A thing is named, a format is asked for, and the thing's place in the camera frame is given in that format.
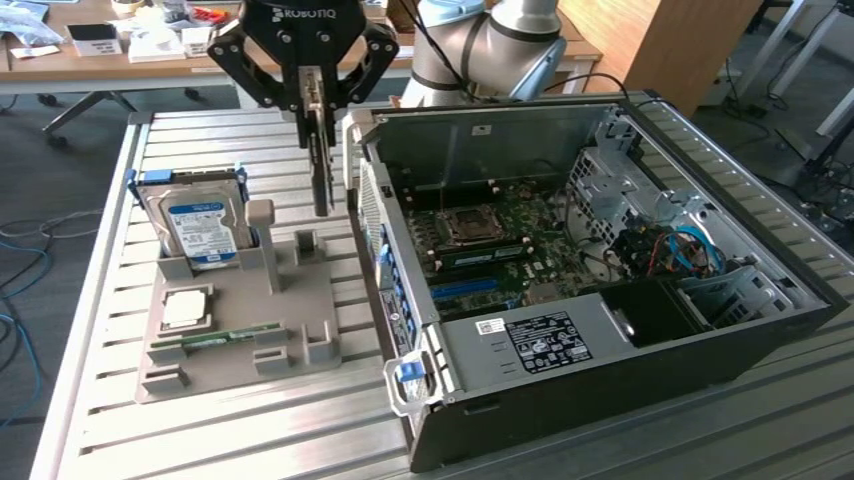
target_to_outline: hard drive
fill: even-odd
[[[187,256],[193,270],[235,265],[237,250],[255,246],[245,222],[245,171],[232,168],[208,172],[152,170],[128,189],[148,214],[163,255]]]

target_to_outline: blue hard drive label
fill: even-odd
[[[592,358],[566,312],[507,323],[506,328],[528,373],[544,372]]]
[[[223,224],[220,202],[173,205],[169,216],[184,255],[200,263],[219,263],[235,257],[237,248],[231,228]]]

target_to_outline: floor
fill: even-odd
[[[767,34],[766,27],[760,35],[744,37],[734,54],[734,68],[751,61]],[[788,128],[811,138],[813,130],[851,85],[854,68],[830,58],[817,57],[786,94],[790,111],[772,109],[760,120],[762,124],[768,128]],[[375,96],[383,98],[388,93],[400,91],[402,86],[399,81],[382,85]],[[201,102],[187,99],[180,90],[129,93],[127,97],[139,109],[148,111],[236,108],[236,97],[228,88],[200,91]],[[57,97],[69,104],[80,95]],[[8,98],[0,99],[3,103],[8,101]],[[11,150],[0,155],[7,171],[0,175],[0,223],[55,218],[103,206],[127,114],[112,102],[104,102],[63,129],[72,148],[59,152],[45,146],[40,133],[40,127],[56,113],[56,109],[41,106],[32,95],[25,95],[19,98],[15,108],[0,115],[0,144],[8,145]],[[700,109],[694,120],[724,148],[762,134],[755,127],[716,109]],[[759,174],[774,178],[791,177],[799,160],[794,153],[780,150],[778,144],[779,140],[772,136],[739,149],[735,156]],[[854,159],[854,139],[846,143],[839,159]],[[93,225],[95,218],[87,218],[69,224],[68,229],[85,230]],[[40,246],[44,239],[33,237],[28,241],[16,241],[24,246]],[[51,248],[53,266],[48,275],[31,290],[11,300],[11,313],[25,323],[33,340],[45,388],[39,402],[24,414],[23,422],[0,430],[0,477],[4,479],[27,478],[29,472],[41,431],[40,419],[49,403],[92,243],[93,236],[56,241]],[[0,249],[0,281],[9,278],[31,258],[20,252]],[[0,344],[3,359],[9,355],[11,344],[9,341]],[[25,358],[24,352],[19,352],[15,362],[0,374],[0,417],[5,417],[32,394],[33,372]]]

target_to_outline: barcode sticker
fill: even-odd
[[[478,327],[478,333],[480,335],[503,332],[506,330],[504,319],[492,318],[491,320],[480,320],[479,322],[475,322],[475,327]]]

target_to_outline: green circuit board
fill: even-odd
[[[578,246],[555,216],[550,192],[538,192],[535,189],[534,184],[515,185],[494,203],[407,212],[407,226],[428,284],[456,285],[466,283],[467,279],[472,282],[482,280],[488,284],[496,282],[496,288],[482,292],[434,298],[443,317],[471,316],[471,313],[476,314],[483,310],[500,311],[570,298],[582,289],[606,280],[603,273],[594,275],[580,259]],[[475,217],[479,220],[476,227],[463,231],[464,228],[459,228],[462,222],[454,225],[454,221],[448,220],[454,219],[454,215],[463,219]],[[475,239],[474,245],[467,246],[474,251],[470,258],[475,261],[482,258],[480,253],[490,250],[488,246],[492,244],[486,239],[490,234],[499,239],[526,238],[530,243],[524,244],[524,248],[531,247],[531,251],[526,251],[518,259],[482,265],[472,263],[450,272],[436,271],[435,252],[460,246],[460,239],[454,238],[454,230],[460,230],[458,234],[466,233]]]

